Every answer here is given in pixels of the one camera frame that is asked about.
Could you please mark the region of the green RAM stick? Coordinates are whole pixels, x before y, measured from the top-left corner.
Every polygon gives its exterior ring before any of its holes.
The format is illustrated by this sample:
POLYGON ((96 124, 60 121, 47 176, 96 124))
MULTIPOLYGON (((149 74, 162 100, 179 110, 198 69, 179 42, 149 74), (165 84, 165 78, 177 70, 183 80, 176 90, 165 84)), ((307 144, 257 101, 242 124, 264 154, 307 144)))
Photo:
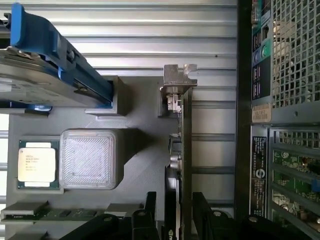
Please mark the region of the green RAM stick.
POLYGON ((88 208, 50 208, 45 207, 38 210, 3 210, 1 222, 8 223, 31 223, 48 221, 69 221, 69 222, 87 222, 102 214, 110 214, 120 218, 126 216, 126 211, 107 211, 104 209, 88 208))

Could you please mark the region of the CPU with silver lid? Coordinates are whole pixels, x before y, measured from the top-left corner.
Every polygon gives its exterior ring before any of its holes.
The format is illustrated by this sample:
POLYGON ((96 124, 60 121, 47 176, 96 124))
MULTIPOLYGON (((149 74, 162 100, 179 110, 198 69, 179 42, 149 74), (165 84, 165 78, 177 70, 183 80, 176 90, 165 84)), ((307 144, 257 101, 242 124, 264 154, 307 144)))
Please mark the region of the CPU with silver lid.
POLYGON ((17 162, 17 188, 58 190, 58 140, 20 140, 17 162))

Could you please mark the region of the hard disk in blue carrier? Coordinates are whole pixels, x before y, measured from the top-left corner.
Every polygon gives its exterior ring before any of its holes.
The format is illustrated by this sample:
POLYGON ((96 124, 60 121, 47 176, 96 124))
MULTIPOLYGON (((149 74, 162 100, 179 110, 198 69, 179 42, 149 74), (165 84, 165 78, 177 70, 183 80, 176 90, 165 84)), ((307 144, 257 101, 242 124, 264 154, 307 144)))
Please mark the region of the hard disk in blue carrier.
POLYGON ((0 28, 9 31, 9 44, 0 47, 0 106, 44 112, 114 106, 113 82, 49 20, 14 3, 0 28))

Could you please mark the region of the black label with round logo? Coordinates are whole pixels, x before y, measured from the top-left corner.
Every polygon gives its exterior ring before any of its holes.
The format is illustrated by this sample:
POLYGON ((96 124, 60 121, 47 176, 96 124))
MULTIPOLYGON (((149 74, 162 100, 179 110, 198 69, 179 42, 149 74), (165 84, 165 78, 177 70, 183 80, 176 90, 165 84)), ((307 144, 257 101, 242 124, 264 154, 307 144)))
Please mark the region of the black label with round logo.
POLYGON ((250 214, 266 216, 267 200, 267 138, 252 137, 250 214))

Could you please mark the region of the rear port panel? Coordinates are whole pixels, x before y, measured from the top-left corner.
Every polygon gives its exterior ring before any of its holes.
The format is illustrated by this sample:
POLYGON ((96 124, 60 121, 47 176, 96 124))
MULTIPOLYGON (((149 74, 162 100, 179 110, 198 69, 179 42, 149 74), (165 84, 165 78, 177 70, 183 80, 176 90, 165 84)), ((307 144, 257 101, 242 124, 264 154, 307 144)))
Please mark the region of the rear port panel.
POLYGON ((271 0, 252 0, 251 25, 251 99, 257 100, 271 91, 271 0))

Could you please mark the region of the graphics card with metal bracket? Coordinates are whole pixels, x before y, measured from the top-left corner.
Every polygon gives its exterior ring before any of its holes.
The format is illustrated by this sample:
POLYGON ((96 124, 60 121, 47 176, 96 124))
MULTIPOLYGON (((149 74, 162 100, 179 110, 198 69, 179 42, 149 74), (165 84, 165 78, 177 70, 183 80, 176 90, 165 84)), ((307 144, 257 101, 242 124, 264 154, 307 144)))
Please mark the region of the graphics card with metal bracket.
POLYGON ((176 117, 177 131, 169 136, 161 240, 190 240, 192 235, 192 95, 198 81, 189 73, 197 69, 195 64, 163 67, 160 114, 176 117))

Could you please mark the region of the black grey PC case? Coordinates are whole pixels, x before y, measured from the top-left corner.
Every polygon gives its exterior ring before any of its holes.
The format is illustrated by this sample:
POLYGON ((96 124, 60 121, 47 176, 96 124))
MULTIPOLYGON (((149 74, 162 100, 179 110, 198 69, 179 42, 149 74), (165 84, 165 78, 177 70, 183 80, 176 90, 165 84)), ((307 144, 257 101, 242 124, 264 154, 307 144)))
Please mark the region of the black grey PC case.
POLYGON ((237 0, 234 216, 251 205, 252 138, 267 138, 266 208, 270 220, 273 150, 320 149, 320 0, 270 0, 270 94, 252 100, 252 0, 237 0), (271 104, 271 121, 252 123, 252 107, 271 104))

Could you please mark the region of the green motherboard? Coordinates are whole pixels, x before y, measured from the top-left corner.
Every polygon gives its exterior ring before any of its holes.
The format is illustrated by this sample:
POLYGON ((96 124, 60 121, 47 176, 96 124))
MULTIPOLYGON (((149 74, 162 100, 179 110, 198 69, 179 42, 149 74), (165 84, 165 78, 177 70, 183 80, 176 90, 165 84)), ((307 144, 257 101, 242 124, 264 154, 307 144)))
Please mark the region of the green motherboard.
POLYGON ((270 219, 297 237, 320 240, 320 149, 275 147, 270 219))

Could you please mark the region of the grey printed parts rack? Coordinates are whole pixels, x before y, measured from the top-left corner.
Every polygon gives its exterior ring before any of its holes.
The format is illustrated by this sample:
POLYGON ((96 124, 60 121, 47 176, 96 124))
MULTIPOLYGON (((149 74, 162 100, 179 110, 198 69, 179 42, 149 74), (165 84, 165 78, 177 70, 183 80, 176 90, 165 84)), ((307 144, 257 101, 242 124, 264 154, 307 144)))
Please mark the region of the grey printed parts rack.
MULTIPOLYGON (((48 116, 11 115, 8 129, 6 208, 2 211, 53 209, 103 209, 110 204, 131 212, 146 202, 148 192, 156 192, 155 220, 164 219, 165 167, 169 164, 169 136, 178 130, 176 117, 160 117, 160 76, 121 77, 115 86, 118 98, 124 99, 124 116, 95 116, 83 107, 54 107, 48 116), (20 140, 58 140, 59 172, 64 170, 62 135, 69 130, 88 131, 101 136, 110 130, 116 135, 119 155, 116 169, 120 182, 109 190, 99 187, 60 186, 52 190, 17 188, 20 140)), ((5 240, 63 240, 88 221, 11 222, 5 226, 5 240)))

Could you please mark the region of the beige service tag sticker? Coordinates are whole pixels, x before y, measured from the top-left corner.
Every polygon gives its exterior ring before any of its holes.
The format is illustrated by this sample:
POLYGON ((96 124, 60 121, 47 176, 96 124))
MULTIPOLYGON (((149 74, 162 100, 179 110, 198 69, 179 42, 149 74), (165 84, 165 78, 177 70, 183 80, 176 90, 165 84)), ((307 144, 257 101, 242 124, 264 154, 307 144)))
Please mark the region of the beige service tag sticker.
POLYGON ((252 123, 269 123, 272 120, 272 106, 270 103, 253 106, 251 110, 252 123))

